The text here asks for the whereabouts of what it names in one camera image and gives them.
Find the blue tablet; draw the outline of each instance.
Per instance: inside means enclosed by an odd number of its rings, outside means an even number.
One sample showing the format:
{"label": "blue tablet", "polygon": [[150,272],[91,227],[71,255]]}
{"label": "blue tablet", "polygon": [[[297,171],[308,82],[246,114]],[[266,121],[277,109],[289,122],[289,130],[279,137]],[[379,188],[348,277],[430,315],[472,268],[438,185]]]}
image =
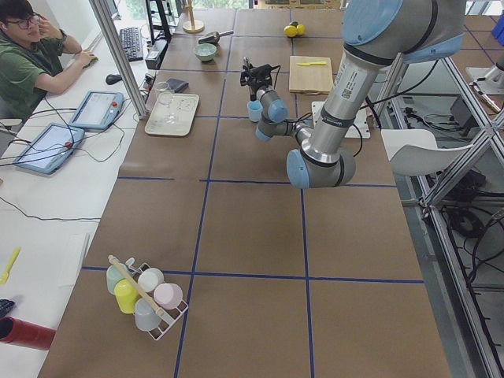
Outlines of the blue tablet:
{"label": "blue tablet", "polygon": [[120,92],[89,91],[69,125],[85,130],[105,130],[117,118],[123,102]]}
{"label": "blue tablet", "polygon": [[51,123],[24,149],[21,155],[14,159],[13,164],[50,175],[70,157],[81,144],[83,137],[82,128]]}

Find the man's arm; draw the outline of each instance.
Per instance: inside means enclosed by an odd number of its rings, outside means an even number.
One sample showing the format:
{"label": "man's arm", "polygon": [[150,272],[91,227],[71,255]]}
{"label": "man's arm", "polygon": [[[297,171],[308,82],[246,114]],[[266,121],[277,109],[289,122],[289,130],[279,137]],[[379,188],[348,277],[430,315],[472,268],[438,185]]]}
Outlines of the man's arm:
{"label": "man's arm", "polygon": [[83,68],[89,65],[95,57],[92,52],[83,50],[80,54],[76,55],[76,60],[68,68],[56,76],[41,73],[35,81],[35,87],[60,95],[76,82]]}
{"label": "man's arm", "polygon": [[39,24],[40,36],[42,38],[64,39],[63,52],[67,54],[78,54],[82,51],[82,46],[71,35],[64,35],[61,29],[54,27],[44,16],[40,16]]}

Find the yellow knife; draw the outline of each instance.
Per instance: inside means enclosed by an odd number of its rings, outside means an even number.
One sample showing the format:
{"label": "yellow knife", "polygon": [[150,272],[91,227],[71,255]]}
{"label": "yellow knife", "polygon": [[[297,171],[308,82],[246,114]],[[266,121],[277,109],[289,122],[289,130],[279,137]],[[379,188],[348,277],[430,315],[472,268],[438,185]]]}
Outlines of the yellow knife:
{"label": "yellow knife", "polygon": [[325,62],[325,61],[307,61],[306,63],[298,62],[296,64],[297,65],[303,65],[303,66],[307,66],[307,65],[326,65],[327,62]]}
{"label": "yellow knife", "polygon": [[21,248],[17,247],[14,249],[14,251],[10,255],[9,262],[7,262],[7,266],[4,269],[2,275],[0,276],[0,285],[3,285],[9,279],[10,269],[13,267],[14,262],[16,262],[17,255],[19,254],[20,250],[21,250]]}

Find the hand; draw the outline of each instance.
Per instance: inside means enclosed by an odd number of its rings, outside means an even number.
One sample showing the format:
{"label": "hand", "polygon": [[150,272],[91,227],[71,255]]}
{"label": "hand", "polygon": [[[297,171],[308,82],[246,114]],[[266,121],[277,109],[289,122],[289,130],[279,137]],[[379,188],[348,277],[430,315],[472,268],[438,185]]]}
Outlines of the hand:
{"label": "hand", "polygon": [[39,30],[40,38],[63,38],[60,29],[54,27],[44,16],[40,16]]}
{"label": "hand", "polygon": [[76,55],[76,64],[80,65],[83,69],[86,68],[97,57],[89,50],[82,50]]}

